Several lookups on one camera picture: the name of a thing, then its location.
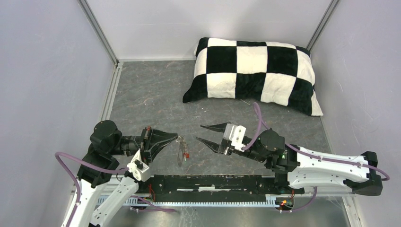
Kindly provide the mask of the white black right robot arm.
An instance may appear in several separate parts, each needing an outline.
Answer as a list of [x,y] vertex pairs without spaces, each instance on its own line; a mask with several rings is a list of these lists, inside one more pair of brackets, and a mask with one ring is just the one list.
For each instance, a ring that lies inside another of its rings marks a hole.
[[367,151],[359,156],[322,153],[287,144],[273,129],[245,135],[246,128],[230,122],[205,125],[205,129],[223,133],[222,141],[197,138],[214,153],[239,156],[263,163],[274,173],[268,187],[274,193],[301,192],[308,187],[345,188],[354,194],[379,196],[383,181],[377,173],[377,154]]

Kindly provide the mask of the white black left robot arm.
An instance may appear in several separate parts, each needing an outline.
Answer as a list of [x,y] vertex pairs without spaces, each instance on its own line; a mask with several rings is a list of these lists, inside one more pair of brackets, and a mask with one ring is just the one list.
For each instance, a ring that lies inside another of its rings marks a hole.
[[76,187],[62,226],[105,227],[136,192],[148,192],[149,206],[156,200],[150,182],[150,164],[178,134],[146,127],[139,136],[123,136],[115,122],[97,123],[87,154],[77,158],[55,153]]

